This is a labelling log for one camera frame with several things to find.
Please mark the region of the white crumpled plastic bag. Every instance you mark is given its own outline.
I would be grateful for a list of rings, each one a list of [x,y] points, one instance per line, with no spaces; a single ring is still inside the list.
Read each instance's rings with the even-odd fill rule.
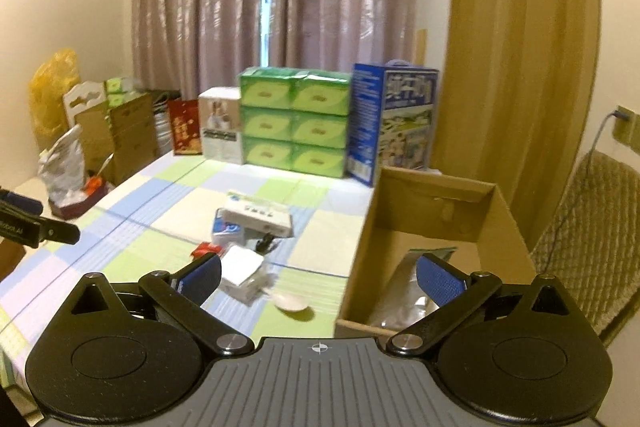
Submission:
[[[49,199],[57,204],[67,193],[80,191],[86,183],[81,131],[79,124],[75,124],[39,155],[38,176],[46,186]]]

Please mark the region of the white plastic spoon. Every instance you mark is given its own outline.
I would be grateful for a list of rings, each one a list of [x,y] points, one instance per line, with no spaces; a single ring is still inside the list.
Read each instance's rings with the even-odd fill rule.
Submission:
[[[283,312],[299,313],[305,311],[309,307],[305,299],[293,294],[275,291],[273,288],[262,288],[262,293],[268,297],[273,306]]]

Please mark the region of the red snack packet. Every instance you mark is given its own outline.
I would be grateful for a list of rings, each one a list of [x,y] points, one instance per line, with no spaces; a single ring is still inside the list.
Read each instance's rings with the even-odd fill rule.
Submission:
[[[219,255],[222,253],[222,247],[219,245],[215,245],[212,243],[201,243],[192,251],[191,257],[193,259],[200,259],[208,254],[216,254]]]

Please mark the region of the white photo product box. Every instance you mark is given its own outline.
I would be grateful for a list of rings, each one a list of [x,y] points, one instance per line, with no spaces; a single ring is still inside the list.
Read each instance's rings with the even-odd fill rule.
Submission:
[[[243,164],[241,92],[238,87],[213,87],[198,96],[203,156]]]

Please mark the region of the brown curtain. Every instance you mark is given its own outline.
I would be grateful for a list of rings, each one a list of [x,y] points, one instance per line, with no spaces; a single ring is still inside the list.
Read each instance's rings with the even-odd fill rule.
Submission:
[[[601,0],[451,0],[433,164],[497,184],[528,246],[582,142],[600,14]]]

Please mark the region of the checkered tablecloth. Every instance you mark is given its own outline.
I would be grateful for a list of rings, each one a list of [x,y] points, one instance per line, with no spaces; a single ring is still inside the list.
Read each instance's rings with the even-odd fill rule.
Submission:
[[[310,308],[296,317],[266,297],[247,306],[216,291],[204,309],[255,340],[332,336],[370,188],[354,179],[167,154],[80,217],[77,244],[31,249],[2,282],[2,384],[22,381],[32,345],[82,274],[131,282],[152,270],[182,268],[212,237],[215,213],[230,191],[288,206],[294,234],[273,243],[266,268],[279,291],[306,299]]]

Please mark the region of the quilted chair back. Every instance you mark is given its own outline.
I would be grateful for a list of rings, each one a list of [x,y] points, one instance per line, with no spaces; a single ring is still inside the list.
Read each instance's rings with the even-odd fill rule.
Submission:
[[[601,152],[584,159],[532,258],[612,343],[639,310],[639,173]]]

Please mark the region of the clear blue floss box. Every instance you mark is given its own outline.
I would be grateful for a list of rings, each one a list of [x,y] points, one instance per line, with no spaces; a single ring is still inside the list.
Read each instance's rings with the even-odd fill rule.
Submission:
[[[224,210],[218,208],[212,226],[212,244],[224,247],[229,244],[245,244],[245,232],[242,225],[224,219]]]

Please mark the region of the blue milk carton box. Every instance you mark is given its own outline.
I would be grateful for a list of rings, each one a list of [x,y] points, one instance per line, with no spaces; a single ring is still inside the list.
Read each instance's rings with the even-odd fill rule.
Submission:
[[[384,167],[427,167],[438,80],[438,70],[401,61],[354,65],[348,174],[372,186]]]

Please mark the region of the striped shopping bag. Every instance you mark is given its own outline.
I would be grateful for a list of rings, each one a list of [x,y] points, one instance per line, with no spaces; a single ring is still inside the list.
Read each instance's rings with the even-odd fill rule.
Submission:
[[[168,102],[179,100],[181,94],[175,90],[151,90],[153,102],[154,126],[158,155],[163,156],[172,149],[171,127],[168,114]]]

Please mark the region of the green tissue pack stack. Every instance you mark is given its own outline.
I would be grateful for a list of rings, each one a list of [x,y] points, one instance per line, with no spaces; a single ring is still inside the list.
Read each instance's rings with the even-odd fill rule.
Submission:
[[[247,164],[341,178],[345,173],[350,76],[252,67],[240,74]]]

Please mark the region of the yellow plastic bag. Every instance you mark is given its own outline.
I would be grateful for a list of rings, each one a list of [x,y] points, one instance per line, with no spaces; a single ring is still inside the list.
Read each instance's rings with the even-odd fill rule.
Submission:
[[[73,49],[55,52],[35,72],[28,86],[28,101],[38,140],[55,141],[68,130],[63,96],[79,83],[78,55]]]

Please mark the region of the red gift bag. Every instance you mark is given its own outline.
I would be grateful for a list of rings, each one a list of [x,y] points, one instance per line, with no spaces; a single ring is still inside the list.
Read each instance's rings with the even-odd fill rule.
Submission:
[[[167,102],[172,149],[176,155],[201,155],[200,113],[196,100]]]

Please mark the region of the white rectangular medicine box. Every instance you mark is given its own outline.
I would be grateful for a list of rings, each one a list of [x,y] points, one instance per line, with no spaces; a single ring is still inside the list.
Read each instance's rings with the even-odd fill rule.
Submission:
[[[221,207],[224,220],[260,233],[291,237],[293,221],[287,205],[229,191]]]

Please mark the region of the wall socket with plug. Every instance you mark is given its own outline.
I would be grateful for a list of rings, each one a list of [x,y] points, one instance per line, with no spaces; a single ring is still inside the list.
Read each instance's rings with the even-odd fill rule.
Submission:
[[[612,137],[615,142],[625,145],[640,154],[640,118],[632,110],[618,106],[614,112],[615,124]]]

